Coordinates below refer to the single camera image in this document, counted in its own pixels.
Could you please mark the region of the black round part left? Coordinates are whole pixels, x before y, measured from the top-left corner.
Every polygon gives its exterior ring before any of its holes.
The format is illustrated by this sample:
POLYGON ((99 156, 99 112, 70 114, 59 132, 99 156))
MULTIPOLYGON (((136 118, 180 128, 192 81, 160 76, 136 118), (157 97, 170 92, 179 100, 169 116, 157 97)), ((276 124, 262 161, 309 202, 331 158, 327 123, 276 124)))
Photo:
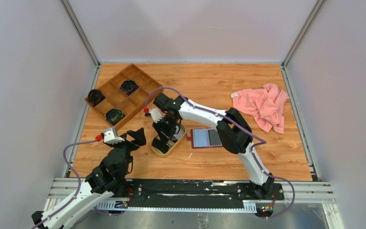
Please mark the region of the black round part left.
POLYGON ((93 107, 95 107, 96 105, 98 105, 99 103, 101 103, 105 98, 106 97, 104 96, 104 94, 100 90, 98 90, 98 89, 92 89, 88 93, 87 101, 93 107))

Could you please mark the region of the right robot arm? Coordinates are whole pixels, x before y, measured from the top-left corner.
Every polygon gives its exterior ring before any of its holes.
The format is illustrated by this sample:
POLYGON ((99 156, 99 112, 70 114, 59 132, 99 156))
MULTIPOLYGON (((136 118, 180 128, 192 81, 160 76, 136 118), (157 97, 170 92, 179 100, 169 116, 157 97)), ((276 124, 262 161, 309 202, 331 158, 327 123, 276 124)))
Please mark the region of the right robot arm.
POLYGON ((153 109, 144 108, 146 117, 153 119, 152 127, 157 136, 151 146, 157 153, 168 154, 179 138, 181 121, 190 120, 214 129, 228 152, 237 155, 250 177, 251 192, 259 199, 272 193, 275 179, 263 165, 255 150, 254 138, 249 124, 235 108, 218 110, 200 105, 178 96, 172 99, 163 93, 156 96, 153 109))

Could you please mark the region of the silver VIP card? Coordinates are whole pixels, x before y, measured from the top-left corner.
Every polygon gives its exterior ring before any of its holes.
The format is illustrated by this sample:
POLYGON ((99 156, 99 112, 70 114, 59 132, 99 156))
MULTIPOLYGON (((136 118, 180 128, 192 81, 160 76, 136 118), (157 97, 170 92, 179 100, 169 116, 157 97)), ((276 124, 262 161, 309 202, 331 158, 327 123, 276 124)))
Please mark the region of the silver VIP card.
POLYGON ((208 129, 209 145, 212 147, 222 146, 219 134, 215 129, 208 129))

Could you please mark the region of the pink cloth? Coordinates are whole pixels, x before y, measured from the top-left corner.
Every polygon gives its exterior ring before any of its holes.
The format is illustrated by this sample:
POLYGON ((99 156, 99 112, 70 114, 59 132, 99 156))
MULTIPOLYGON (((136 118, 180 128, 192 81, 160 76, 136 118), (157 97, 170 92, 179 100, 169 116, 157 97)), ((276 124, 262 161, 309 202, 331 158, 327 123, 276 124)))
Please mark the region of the pink cloth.
POLYGON ((285 131, 283 116, 288 93, 274 83, 266 83, 260 89, 243 89, 230 94, 233 108, 251 115, 256 124, 266 133, 274 130, 279 134, 285 131))

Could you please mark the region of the brown wooden divided tray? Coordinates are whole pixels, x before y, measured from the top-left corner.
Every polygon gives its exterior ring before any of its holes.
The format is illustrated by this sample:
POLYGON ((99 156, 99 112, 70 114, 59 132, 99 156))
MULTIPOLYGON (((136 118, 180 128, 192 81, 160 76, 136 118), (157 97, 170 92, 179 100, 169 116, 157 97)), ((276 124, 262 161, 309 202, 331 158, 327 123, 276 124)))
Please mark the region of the brown wooden divided tray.
POLYGON ((93 107, 87 101, 87 96, 84 100, 108 126, 115 126, 117 129, 120 129, 135 115, 143 111, 147 101, 153 101, 163 91, 161 89, 153 93, 155 89, 160 87, 162 85, 158 81, 131 63, 118 73, 113 74, 109 80, 97 88, 106 97, 101 103, 93 107), (120 90, 121 84, 126 80, 134 80, 139 86, 131 95, 126 95, 120 90), (111 125, 105 119, 105 114, 113 108, 121 109, 125 114, 125 117, 116 125, 111 125))

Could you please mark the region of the black round part lower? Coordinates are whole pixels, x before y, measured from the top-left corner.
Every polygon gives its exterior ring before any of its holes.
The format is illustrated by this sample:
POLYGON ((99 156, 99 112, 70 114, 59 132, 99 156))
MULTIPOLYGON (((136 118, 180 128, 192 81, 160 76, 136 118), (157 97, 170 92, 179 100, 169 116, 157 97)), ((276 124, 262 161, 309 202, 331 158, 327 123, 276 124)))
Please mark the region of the black round part lower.
POLYGON ((121 109, 113 108, 105 114, 105 119, 111 125, 116 125, 125 117, 124 112, 121 109))

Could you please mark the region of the black round part upper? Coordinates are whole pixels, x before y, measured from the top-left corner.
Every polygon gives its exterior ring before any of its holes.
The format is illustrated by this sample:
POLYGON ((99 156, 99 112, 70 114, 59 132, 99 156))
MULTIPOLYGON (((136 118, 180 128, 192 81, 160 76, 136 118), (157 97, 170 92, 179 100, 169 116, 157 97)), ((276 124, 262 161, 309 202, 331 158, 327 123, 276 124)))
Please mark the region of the black round part upper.
POLYGON ((120 86, 120 90, 124 92, 126 95, 131 95, 138 88, 139 86, 134 80, 126 80, 120 86))

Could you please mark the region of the black round part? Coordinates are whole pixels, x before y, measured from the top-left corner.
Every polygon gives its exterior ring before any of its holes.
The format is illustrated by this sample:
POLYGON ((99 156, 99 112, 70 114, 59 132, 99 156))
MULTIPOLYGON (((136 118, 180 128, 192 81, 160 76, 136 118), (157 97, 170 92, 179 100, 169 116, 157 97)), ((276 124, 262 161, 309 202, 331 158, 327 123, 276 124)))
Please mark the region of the black round part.
POLYGON ((105 119, 111 125, 116 125, 125 117, 124 112, 121 109, 113 108, 105 114, 105 119))
POLYGON ((120 90, 124 92, 126 95, 131 95, 138 88, 139 86, 134 80, 126 80, 120 86, 120 90))
POLYGON ((95 107, 96 105, 98 105, 99 103, 101 103, 105 98, 106 97, 104 96, 104 94, 100 90, 98 90, 98 89, 92 89, 88 93, 87 101, 93 107, 95 107))

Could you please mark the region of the beige oval tray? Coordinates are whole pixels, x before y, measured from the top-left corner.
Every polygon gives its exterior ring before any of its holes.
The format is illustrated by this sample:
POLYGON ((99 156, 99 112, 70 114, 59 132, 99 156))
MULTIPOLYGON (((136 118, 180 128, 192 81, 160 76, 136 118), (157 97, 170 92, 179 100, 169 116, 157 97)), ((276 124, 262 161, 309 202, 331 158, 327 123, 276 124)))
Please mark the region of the beige oval tray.
MULTIPOLYGON (((172 151, 182 142, 183 139, 185 139, 186 137, 186 128, 183 124, 181 124, 181 129, 180 129, 180 132, 178 134, 176 134, 177 137, 178 137, 178 142, 173 146, 173 147, 169 147, 167 146, 167 153, 164 154, 164 155, 159 155, 157 153, 155 153, 155 151, 153 150, 152 148, 152 140, 150 142, 150 149, 158 156, 160 157, 167 157, 168 155, 170 155, 172 153, 172 151)), ((165 141, 167 142, 169 138, 160 138, 162 141, 165 141)))

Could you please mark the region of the red leather card holder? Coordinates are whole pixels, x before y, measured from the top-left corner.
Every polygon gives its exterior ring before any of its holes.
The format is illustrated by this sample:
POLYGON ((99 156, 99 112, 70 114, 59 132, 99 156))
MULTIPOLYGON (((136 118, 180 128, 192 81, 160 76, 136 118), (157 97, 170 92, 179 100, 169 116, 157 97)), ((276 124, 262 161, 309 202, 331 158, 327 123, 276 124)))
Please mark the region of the red leather card holder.
POLYGON ((208 129, 205 128, 190 130, 189 135, 186 137, 186 140, 191 142, 192 148, 213 148, 209 145, 209 137, 207 131, 208 129))

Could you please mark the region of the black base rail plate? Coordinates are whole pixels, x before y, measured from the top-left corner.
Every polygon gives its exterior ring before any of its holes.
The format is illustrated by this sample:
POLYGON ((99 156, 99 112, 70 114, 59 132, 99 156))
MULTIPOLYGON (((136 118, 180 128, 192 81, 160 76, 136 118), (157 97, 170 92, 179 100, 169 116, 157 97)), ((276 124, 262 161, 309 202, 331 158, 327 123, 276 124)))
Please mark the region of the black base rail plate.
POLYGON ((256 212, 251 204, 284 200, 283 188, 274 183, 266 193, 249 181, 132 179, 128 189, 98 205, 112 211, 236 211, 256 212))

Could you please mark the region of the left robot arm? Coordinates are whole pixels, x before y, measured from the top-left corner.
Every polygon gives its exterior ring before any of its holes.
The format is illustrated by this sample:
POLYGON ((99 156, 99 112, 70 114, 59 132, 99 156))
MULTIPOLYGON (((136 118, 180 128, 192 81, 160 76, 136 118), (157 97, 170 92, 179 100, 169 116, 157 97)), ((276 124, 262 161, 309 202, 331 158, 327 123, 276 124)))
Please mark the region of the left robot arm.
POLYGON ((69 229, 100 202, 127 193, 126 175, 133 165, 132 151, 146 145, 144 128, 118 135, 115 127, 105 129, 92 141, 111 147, 97 167, 59 204, 32 214, 35 229, 69 229))

